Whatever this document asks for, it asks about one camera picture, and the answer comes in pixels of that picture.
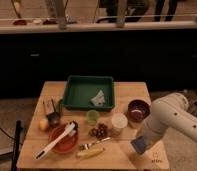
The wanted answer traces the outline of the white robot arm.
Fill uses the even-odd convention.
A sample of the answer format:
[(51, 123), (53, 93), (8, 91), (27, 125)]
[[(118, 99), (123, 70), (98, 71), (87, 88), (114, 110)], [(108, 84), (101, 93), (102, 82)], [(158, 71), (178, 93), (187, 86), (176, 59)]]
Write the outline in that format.
[(151, 103), (150, 114), (143, 120), (136, 138), (131, 141), (138, 154), (153, 147), (169, 127), (197, 143), (197, 116), (188, 112), (190, 104), (181, 93), (171, 93)]

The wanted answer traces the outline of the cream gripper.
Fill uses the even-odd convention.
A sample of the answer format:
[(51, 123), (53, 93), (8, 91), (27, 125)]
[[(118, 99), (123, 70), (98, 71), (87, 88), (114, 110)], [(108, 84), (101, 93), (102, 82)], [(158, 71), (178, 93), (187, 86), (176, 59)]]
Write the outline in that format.
[(146, 122), (143, 122), (136, 134), (136, 138), (138, 137), (144, 137), (146, 139), (146, 150), (149, 150), (163, 137), (163, 134), (153, 131)]

